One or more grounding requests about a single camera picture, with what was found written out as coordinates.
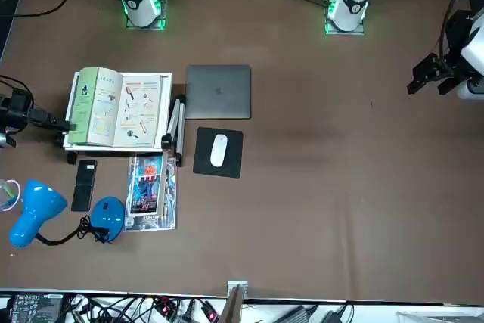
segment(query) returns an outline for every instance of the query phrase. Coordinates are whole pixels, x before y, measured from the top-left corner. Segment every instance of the laptop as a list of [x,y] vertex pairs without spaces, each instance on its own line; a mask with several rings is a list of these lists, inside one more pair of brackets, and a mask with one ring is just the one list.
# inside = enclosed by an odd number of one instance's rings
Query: laptop
[[249,119],[248,65],[189,65],[186,119]]

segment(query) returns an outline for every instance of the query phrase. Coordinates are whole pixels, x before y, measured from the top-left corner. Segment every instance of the brown table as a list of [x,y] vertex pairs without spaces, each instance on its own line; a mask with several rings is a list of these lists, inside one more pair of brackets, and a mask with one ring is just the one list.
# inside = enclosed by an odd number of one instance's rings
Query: brown table
[[[19,12],[59,0],[22,0]],[[170,71],[249,64],[251,120],[188,121],[175,231],[17,250],[0,216],[2,287],[252,297],[482,303],[484,103],[406,95],[448,0],[371,0],[365,36],[326,36],[300,0],[170,0],[166,31],[125,30],[116,0],[69,0],[14,21],[0,71],[65,110],[73,73],[102,66]],[[198,126],[244,132],[240,179],[192,173]],[[1,177],[38,179],[71,198],[76,167],[29,127],[2,151]],[[98,159],[93,201],[126,196],[128,161]],[[75,228],[67,208],[42,227]]]

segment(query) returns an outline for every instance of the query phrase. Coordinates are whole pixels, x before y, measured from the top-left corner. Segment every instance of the desk lamp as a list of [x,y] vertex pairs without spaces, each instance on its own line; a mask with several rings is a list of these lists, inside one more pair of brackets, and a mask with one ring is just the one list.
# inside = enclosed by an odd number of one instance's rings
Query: desk lamp
[[11,244],[26,247],[36,238],[48,246],[57,246],[74,236],[84,238],[88,233],[94,235],[95,241],[106,243],[114,240],[123,229],[123,204],[115,197],[105,197],[96,203],[91,217],[82,217],[79,226],[65,238],[58,241],[44,238],[39,233],[42,224],[53,219],[66,206],[66,199],[57,191],[36,180],[28,180],[23,193],[22,214],[8,235]]

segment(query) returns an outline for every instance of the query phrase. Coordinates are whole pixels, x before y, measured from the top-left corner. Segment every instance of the black smartphone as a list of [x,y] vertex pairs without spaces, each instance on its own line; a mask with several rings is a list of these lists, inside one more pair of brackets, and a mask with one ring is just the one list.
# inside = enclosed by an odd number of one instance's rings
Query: black smartphone
[[82,159],[77,166],[76,186],[74,187],[73,203],[70,207],[74,212],[87,212],[91,207],[92,188],[96,177],[97,160]]

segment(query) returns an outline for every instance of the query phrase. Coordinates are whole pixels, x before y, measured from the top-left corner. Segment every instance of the computer mouse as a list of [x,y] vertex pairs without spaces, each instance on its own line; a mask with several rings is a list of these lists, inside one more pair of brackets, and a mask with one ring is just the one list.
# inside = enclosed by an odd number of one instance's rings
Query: computer mouse
[[227,150],[227,137],[223,134],[217,134],[213,140],[212,153],[210,162],[213,166],[219,168],[224,163],[225,151]]

